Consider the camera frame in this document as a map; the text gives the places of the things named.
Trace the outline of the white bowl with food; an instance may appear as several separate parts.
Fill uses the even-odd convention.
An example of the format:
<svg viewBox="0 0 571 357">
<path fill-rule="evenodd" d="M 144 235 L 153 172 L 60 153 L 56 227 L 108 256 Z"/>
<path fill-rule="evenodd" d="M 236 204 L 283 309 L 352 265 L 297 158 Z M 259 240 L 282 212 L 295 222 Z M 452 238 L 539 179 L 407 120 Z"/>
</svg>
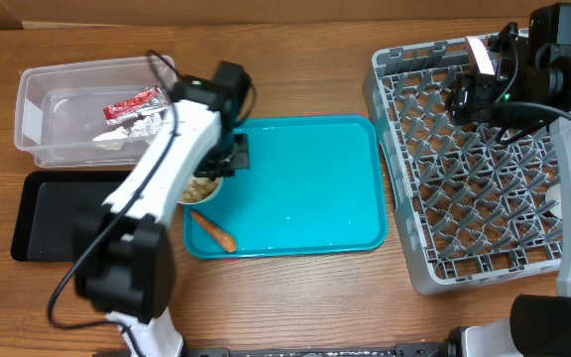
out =
<svg viewBox="0 0 571 357">
<path fill-rule="evenodd" d="M 212 199 L 221 189 L 223 178 L 199 178 L 192 176 L 179 200 L 180 204 L 194 205 Z"/>
</svg>

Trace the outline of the clear plastic storage bin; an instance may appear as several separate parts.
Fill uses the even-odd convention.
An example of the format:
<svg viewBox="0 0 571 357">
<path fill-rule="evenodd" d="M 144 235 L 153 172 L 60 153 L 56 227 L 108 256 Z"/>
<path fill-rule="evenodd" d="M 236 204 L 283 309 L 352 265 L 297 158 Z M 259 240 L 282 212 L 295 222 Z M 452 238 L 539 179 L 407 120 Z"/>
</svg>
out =
<svg viewBox="0 0 571 357">
<path fill-rule="evenodd" d="M 14 144 L 41 168 L 133 165 L 153 138 L 98 141 L 115 129 L 103 109 L 156 84 L 145 57 L 29 68 L 18 88 Z"/>
</svg>

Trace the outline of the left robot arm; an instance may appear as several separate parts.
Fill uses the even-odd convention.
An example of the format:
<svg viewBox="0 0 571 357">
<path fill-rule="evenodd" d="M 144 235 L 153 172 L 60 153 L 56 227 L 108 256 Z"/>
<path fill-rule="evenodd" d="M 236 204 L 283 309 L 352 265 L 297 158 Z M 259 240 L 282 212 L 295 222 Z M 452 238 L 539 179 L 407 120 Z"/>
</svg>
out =
<svg viewBox="0 0 571 357">
<path fill-rule="evenodd" d="M 226 178 L 249 167 L 248 139 L 234 130 L 247 118 L 242 107 L 254 90 L 241 65 L 223 61 L 212 79 L 181 75 L 163 91 L 170 102 L 163 128 L 121 184 L 75 223 L 72 266 L 49 309 L 73 282 L 104 313 L 100 322 L 118 328 L 130 355 L 184 355 L 169 312 L 176 278 L 171 223 L 191 178 Z"/>
</svg>

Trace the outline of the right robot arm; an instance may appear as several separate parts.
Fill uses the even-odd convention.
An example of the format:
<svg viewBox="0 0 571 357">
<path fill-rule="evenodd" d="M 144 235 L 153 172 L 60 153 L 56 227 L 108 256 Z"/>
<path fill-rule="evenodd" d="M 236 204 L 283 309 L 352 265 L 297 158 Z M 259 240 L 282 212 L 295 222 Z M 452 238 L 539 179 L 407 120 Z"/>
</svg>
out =
<svg viewBox="0 0 571 357">
<path fill-rule="evenodd" d="M 486 40 L 466 41 L 468 72 L 451 88 L 445 107 L 458 126 L 482 123 L 509 145 L 546 129 L 559 169 L 562 258 L 553 297 L 521 295 L 510 315 L 459 327 L 446 356 L 571 356 L 571 3 L 534 10 L 528 32 L 506 25 Z"/>
</svg>

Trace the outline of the white cup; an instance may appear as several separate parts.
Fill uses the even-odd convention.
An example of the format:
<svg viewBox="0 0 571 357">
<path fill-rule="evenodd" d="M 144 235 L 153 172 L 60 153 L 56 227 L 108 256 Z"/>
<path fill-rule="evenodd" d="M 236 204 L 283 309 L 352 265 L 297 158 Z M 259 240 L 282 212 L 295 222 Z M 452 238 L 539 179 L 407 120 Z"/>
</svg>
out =
<svg viewBox="0 0 571 357">
<path fill-rule="evenodd" d="M 549 208 L 549 213 L 558 218 L 562 218 L 561 208 L 561 186 L 559 183 L 551 186 L 545 193 L 545 202 L 554 202 L 554 205 Z"/>
</svg>

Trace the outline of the grey dishwasher rack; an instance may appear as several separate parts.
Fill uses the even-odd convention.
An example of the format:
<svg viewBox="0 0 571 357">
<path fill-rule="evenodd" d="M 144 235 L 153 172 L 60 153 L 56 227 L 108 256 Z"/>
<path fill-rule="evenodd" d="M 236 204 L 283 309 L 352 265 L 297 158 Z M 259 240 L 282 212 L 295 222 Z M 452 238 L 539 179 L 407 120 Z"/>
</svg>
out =
<svg viewBox="0 0 571 357">
<path fill-rule="evenodd" d="M 546 129 L 502 145 L 497 129 L 457 126 L 450 86 L 470 69 L 465 38 L 376 52 L 363 84 L 387 162 L 410 280 L 425 295 L 559 273 L 560 183 Z"/>
</svg>

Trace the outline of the red foil snack wrapper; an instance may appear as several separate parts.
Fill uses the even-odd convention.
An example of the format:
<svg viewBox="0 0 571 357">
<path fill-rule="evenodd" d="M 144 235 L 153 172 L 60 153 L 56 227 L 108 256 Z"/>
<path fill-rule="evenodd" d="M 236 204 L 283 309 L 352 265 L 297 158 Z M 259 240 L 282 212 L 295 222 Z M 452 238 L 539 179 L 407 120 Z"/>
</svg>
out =
<svg viewBox="0 0 571 357">
<path fill-rule="evenodd" d="M 118 125 L 128 120 L 158 113 L 165 110 L 168 105 L 161 89 L 153 86 L 128 100 L 106 106 L 103 113 L 108 125 Z"/>
</svg>

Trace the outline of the teal serving tray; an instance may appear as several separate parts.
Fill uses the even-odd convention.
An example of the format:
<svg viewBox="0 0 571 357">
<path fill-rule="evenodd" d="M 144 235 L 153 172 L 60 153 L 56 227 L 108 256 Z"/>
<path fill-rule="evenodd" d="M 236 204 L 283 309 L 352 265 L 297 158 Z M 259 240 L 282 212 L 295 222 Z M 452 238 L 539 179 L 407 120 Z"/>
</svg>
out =
<svg viewBox="0 0 571 357">
<path fill-rule="evenodd" d="M 375 128 L 357 114 L 251 119 L 250 166 L 194 210 L 237 241 L 236 258 L 369 251 L 388 218 Z"/>
</svg>

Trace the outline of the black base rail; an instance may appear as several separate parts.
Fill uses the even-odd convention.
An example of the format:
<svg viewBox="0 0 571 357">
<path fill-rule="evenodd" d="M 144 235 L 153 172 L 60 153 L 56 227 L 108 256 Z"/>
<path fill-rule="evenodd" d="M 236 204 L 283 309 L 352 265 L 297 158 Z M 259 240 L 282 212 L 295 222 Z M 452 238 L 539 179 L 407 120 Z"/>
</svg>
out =
<svg viewBox="0 0 571 357">
<path fill-rule="evenodd" d="M 443 343 L 401 343 L 394 347 L 343 349 L 265 349 L 230 350 L 228 348 L 188 349 L 188 357 L 441 357 L 448 356 Z"/>
</svg>

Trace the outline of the white tissue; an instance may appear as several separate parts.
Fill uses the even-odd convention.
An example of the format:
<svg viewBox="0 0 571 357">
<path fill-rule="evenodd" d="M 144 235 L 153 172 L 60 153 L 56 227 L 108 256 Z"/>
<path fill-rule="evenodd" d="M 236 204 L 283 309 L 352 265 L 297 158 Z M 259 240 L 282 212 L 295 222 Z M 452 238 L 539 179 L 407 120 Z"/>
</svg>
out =
<svg viewBox="0 0 571 357">
<path fill-rule="evenodd" d="M 93 139 L 96 146 L 109 151 L 119 151 L 125 139 L 155 136 L 163 127 L 164 120 L 159 113 L 134 121 L 129 127 L 119 126 L 116 129 L 100 134 Z"/>
</svg>

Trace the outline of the orange carrot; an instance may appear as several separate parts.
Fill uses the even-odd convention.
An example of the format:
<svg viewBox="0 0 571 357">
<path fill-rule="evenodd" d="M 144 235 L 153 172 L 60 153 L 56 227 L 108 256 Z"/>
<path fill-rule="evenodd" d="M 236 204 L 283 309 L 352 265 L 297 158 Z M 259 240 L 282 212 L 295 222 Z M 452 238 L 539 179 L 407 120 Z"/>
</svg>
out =
<svg viewBox="0 0 571 357">
<path fill-rule="evenodd" d="M 206 231 L 219 246 L 227 253 L 235 253 L 238 249 L 236 239 L 218 225 L 208 220 L 205 216 L 196 210 L 191 210 L 190 215 L 193 220 Z"/>
</svg>

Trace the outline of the large pink plate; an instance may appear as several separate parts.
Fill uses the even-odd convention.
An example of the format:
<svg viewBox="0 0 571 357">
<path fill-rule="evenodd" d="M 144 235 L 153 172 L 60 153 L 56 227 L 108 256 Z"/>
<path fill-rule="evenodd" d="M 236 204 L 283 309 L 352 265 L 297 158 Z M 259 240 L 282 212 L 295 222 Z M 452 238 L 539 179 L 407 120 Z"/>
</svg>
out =
<svg viewBox="0 0 571 357">
<path fill-rule="evenodd" d="M 468 53 L 471 69 L 475 74 L 487 76 L 496 75 L 488 49 L 479 37 L 466 37 L 465 47 Z"/>
</svg>

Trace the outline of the black plastic tray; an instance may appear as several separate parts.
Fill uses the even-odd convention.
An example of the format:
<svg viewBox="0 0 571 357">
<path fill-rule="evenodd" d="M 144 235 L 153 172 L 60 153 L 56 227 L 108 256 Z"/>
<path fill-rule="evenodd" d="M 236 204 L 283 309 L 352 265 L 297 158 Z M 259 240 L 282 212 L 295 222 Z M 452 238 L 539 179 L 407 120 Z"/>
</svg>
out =
<svg viewBox="0 0 571 357">
<path fill-rule="evenodd" d="M 19 262 L 69 262 L 71 228 L 81 209 L 96 207 L 127 171 L 37 171 L 26 176 L 10 254 Z"/>
</svg>

